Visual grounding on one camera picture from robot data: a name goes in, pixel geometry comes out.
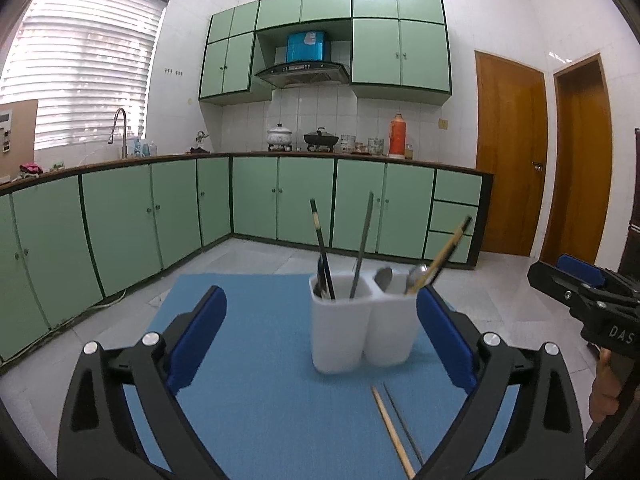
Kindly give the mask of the person's right hand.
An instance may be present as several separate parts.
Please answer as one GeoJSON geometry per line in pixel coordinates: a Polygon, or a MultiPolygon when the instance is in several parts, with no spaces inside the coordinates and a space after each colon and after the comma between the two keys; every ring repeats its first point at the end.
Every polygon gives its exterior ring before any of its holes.
{"type": "Polygon", "coordinates": [[[622,391],[622,384],[612,370],[611,358],[610,350],[600,350],[596,377],[589,397],[589,415],[595,424],[600,424],[608,416],[614,415],[620,406],[618,396],[622,391]]]}

